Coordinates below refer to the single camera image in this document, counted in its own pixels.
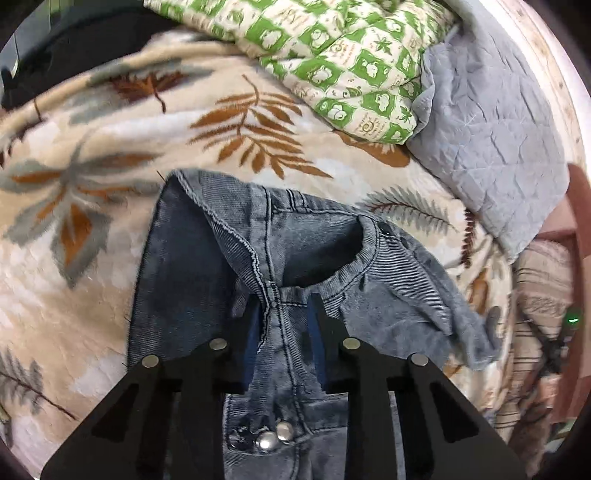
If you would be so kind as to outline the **grey blue denim pants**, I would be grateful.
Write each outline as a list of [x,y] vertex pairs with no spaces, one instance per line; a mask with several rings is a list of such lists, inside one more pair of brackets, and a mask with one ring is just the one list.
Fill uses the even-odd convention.
[[399,227],[359,209],[204,170],[178,170],[156,204],[136,283],[127,355],[189,354],[263,307],[252,383],[225,400],[229,479],[339,479],[345,395],[322,392],[308,297],[349,333],[396,357],[452,353],[475,369],[500,343],[437,259]]

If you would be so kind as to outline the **grey quilted pillow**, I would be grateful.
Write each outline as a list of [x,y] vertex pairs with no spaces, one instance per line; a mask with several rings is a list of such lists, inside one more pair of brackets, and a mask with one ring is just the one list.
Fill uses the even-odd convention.
[[520,49],[478,1],[426,49],[412,155],[514,261],[564,197],[569,173],[551,108]]

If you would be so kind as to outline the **striped brown pink pillow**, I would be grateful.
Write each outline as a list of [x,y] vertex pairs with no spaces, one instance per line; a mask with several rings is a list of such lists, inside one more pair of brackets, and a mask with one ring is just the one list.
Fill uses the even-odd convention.
[[552,413],[572,338],[567,321],[574,305],[570,251],[554,241],[532,241],[516,263],[515,296],[508,391],[495,429],[532,478],[551,438]]

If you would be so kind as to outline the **green white patterned quilt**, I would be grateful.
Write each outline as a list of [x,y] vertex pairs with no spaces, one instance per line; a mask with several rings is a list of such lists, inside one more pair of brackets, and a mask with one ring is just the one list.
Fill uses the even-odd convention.
[[425,51],[457,15],[439,1],[192,0],[144,7],[235,44],[332,127],[403,144],[415,133]]

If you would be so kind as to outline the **beige leaf pattern blanket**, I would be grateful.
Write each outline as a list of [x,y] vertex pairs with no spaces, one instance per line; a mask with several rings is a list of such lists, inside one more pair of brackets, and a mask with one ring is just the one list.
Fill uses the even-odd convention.
[[508,261],[406,149],[332,129],[235,48],[172,30],[1,117],[1,437],[28,474],[122,376],[153,208],[181,168],[384,214],[511,337]]

